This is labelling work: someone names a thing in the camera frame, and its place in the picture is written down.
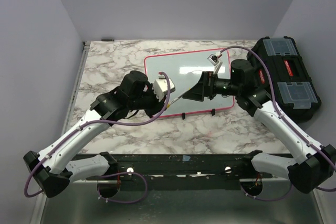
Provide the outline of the white marker pen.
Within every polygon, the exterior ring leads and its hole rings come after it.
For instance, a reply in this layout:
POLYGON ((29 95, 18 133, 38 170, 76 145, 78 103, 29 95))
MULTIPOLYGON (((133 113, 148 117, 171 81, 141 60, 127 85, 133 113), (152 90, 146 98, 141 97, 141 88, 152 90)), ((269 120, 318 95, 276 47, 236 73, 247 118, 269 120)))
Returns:
POLYGON ((166 108, 168 109, 171 105, 173 105, 175 102, 177 102, 179 99, 181 99, 181 98, 183 97, 184 94, 185 94, 185 92, 182 93, 182 94, 180 94, 178 97, 176 97, 176 98, 173 99, 172 101, 170 101, 170 102, 167 104, 166 108))

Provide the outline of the pink framed whiteboard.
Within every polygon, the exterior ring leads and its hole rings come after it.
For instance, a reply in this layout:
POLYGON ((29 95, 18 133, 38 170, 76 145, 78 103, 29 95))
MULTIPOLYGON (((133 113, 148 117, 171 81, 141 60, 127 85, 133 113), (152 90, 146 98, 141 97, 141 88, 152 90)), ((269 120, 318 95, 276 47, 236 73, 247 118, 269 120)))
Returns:
MULTIPOLYGON (((158 77, 158 73, 163 71, 174 82, 176 90, 171 94, 170 101, 178 97, 183 92, 193 87, 203 71, 213 71, 214 66, 208 61, 208 56, 220 51, 220 48, 205 49, 197 51, 178 52, 156 56, 148 56, 144 59, 144 71, 150 83, 158 77)), ((234 106, 233 96, 223 97, 217 95, 214 99, 205 98, 203 102, 179 99, 171 105, 160 118, 171 116, 182 116, 182 113, 198 114, 211 113, 230 109, 234 106)))

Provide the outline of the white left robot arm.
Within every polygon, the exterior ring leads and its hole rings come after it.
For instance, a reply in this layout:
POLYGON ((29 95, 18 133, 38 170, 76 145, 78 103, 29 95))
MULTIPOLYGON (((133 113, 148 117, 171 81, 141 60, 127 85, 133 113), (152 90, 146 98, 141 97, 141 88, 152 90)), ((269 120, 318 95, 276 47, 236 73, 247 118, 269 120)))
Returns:
POLYGON ((173 89, 173 82, 165 72, 159 72, 153 83, 142 72, 133 70, 126 74, 119 86, 97 96, 82 118, 58 140, 39 152, 29 151, 24 155, 29 170, 25 197, 39 194, 28 192, 32 179, 48 198, 59 195, 77 180, 97 176, 112 179, 116 175, 117 161, 109 153, 77 161, 73 158, 109 127, 130 126, 124 121, 129 112, 143 110, 149 117, 145 122, 132 123, 132 126, 146 125, 158 119, 166 109, 173 89))

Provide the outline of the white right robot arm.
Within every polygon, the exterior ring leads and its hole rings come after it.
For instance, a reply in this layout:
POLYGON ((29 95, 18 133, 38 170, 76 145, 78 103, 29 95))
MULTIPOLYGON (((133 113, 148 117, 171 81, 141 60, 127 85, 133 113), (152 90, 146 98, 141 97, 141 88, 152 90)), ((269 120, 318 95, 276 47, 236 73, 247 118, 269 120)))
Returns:
POLYGON ((240 108, 261 122, 288 149, 291 158, 253 151, 241 165, 249 178, 259 172, 288 179, 302 193, 318 189, 335 169, 335 148, 323 146, 309 137, 285 113, 281 112, 270 94, 254 83, 254 68, 247 60, 231 63, 230 79, 219 78, 212 71, 204 71, 198 83, 182 97, 193 101, 213 99, 216 95, 232 95, 240 108))

